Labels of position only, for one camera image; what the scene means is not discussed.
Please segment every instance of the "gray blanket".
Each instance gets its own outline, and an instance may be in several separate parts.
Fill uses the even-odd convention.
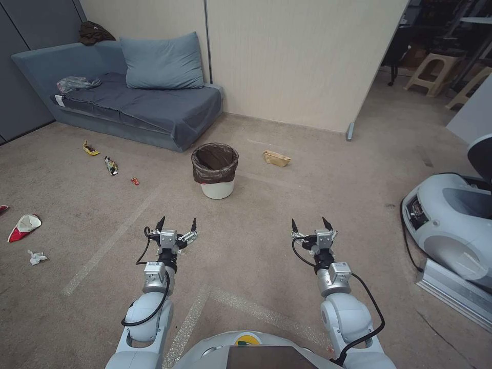
[[[186,90],[141,90],[127,87],[125,75],[107,73],[101,85],[64,96],[66,107],[160,133],[187,148],[209,127],[222,107],[212,87]]]

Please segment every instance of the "sofa cushion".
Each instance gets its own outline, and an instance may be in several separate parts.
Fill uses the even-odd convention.
[[[203,87],[196,32],[169,40],[121,38],[127,86],[141,89]]]

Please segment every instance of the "plastic stool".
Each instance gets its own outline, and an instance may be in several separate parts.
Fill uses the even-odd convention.
[[[454,105],[456,104],[463,104],[465,105],[466,102],[470,99],[468,96],[468,92],[475,87],[477,84],[482,83],[490,74],[492,74],[492,68],[491,67],[485,67],[482,69],[475,77],[473,77],[470,82],[466,84],[465,87],[458,93],[458,95],[455,96],[451,102],[446,105],[448,109],[451,109]]]
[[[449,55],[445,54],[434,54],[430,53],[417,68],[413,76],[410,78],[405,87],[408,90],[412,85],[418,85],[428,88],[427,96],[436,97],[443,90],[444,87],[451,83],[452,71],[456,70],[458,63],[463,60],[464,52],[462,50],[457,50],[455,52],[450,52]],[[441,71],[437,75],[434,81],[421,79],[420,75],[428,67],[429,63],[434,60],[440,60],[444,63]]]

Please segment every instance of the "sofa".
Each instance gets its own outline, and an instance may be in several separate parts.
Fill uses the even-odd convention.
[[[12,55],[31,86],[62,123],[183,152],[222,113],[222,88],[186,90],[128,88],[118,41],[80,43]],[[62,95],[67,76],[100,78],[101,85]]]

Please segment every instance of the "white robot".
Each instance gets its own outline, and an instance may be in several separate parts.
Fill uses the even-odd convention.
[[[395,369],[385,355],[377,334],[384,327],[384,319],[365,283],[352,273],[347,263],[333,259],[331,246],[337,234],[325,220],[325,228],[313,235],[299,233],[292,221],[292,248],[304,262],[313,266],[318,277],[318,286],[324,301],[321,317],[327,329],[336,360],[326,360],[310,350],[277,336],[261,332],[226,332],[204,339],[193,346],[174,365],[176,369],[216,368],[337,368],[350,369]],[[145,264],[143,271],[144,294],[132,303],[122,324],[125,326],[115,354],[106,369],[161,369],[163,347],[173,317],[173,303],[169,299],[174,290],[174,274],[177,271],[176,257],[179,250],[196,240],[196,221],[191,231],[180,235],[175,230],[163,230],[164,218],[156,230],[144,229],[148,242],[137,264]],[[157,262],[140,262],[149,242],[159,246]],[[315,263],[303,259],[295,244],[307,249]],[[374,329],[367,307],[350,295],[349,279],[359,279],[366,288],[381,318]],[[134,342],[147,344],[141,347]],[[363,343],[365,348],[354,346]]]
[[[418,284],[492,331],[492,135],[469,146],[468,160],[481,179],[433,175],[402,200],[401,216],[430,257]]]

